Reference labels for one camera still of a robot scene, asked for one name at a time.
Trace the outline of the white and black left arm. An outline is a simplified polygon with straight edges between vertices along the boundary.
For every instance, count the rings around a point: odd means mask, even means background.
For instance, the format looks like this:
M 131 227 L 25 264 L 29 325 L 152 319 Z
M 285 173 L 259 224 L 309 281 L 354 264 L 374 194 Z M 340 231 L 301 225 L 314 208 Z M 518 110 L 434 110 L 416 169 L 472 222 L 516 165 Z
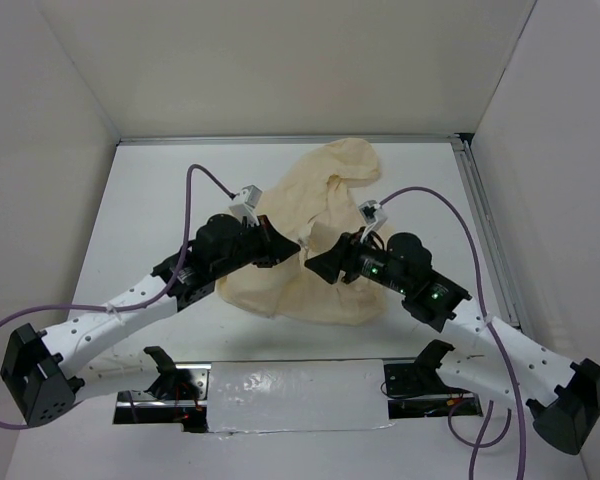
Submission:
M 146 391 L 156 399 L 176 394 L 198 401 L 200 388 L 159 346 L 113 359 L 102 353 L 154 322 L 211 295 L 217 280 L 247 265 L 272 268 L 300 250 L 261 215 L 255 224 L 217 214 L 138 284 L 93 311 L 73 308 L 65 322 L 9 338 L 0 376 L 25 426 L 40 427 L 88 398 Z

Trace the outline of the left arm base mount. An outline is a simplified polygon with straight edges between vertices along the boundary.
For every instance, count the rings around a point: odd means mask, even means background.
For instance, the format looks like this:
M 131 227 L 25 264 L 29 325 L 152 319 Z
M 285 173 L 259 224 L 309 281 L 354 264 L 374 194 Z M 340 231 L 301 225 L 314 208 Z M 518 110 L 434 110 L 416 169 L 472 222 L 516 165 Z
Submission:
M 140 390 L 117 394 L 114 425 L 178 424 L 187 433 L 208 432 L 210 364 L 176 363 L 161 347 L 144 349 L 157 377 Z

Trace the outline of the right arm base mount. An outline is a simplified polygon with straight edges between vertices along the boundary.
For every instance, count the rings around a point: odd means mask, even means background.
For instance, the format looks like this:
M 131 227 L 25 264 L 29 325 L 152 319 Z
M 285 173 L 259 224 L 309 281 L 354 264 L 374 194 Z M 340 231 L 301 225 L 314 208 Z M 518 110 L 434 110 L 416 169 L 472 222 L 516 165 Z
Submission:
M 450 344 L 434 340 L 415 358 L 383 363 L 384 380 L 380 391 L 387 399 L 391 420 L 442 418 L 454 409 L 458 416 L 480 416 L 482 410 L 474 394 L 450 387 L 437 374 Z

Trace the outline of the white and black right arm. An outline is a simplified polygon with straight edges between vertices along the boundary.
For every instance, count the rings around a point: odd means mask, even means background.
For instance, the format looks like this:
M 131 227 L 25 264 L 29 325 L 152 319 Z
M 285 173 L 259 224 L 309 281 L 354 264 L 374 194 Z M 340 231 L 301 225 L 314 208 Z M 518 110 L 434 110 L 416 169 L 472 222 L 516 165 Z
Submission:
M 447 385 L 523 407 L 546 443 L 570 455 L 581 451 L 600 418 L 600 365 L 557 354 L 482 314 L 466 289 L 433 269 L 417 236 L 394 234 L 381 249 L 359 232 L 344 233 L 305 266 L 329 284 L 363 277 L 400 294 L 403 308 L 438 333 L 417 358 L 421 388 Z

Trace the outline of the cream yellow zip jacket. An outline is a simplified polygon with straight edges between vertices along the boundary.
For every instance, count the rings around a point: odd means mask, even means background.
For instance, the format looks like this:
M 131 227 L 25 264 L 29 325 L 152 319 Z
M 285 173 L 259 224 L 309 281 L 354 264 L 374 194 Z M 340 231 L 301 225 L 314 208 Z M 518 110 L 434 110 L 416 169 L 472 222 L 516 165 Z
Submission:
M 382 287 L 359 278 L 330 285 L 304 263 L 332 248 L 341 234 L 355 232 L 363 218 L 350 195 L 381 176 L 380 159 L 360 138 L 328 143 L 303 155 L 265 191 L 256 207 L 301 250 L 280 265 L 248 265 L 222 279 L 216 291 L 227 303 L 251 313 L 316 323 L 361 325 L 383 314 Z

